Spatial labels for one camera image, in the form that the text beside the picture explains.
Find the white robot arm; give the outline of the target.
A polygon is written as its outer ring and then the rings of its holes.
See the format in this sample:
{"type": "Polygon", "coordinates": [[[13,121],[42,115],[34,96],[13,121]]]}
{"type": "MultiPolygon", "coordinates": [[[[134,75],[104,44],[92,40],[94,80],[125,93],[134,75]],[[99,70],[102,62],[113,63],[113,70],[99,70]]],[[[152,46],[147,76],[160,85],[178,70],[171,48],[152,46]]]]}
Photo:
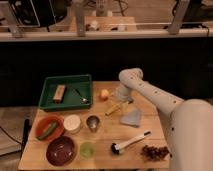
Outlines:
{"type": "Polygon", "coordinates": [[[184,100],[145,82],[140,68],[122,70],[119,80],[119,101],[127,101],[134,90],[170,118],[169,171],[213,171],[213,105],[184,100]]]}

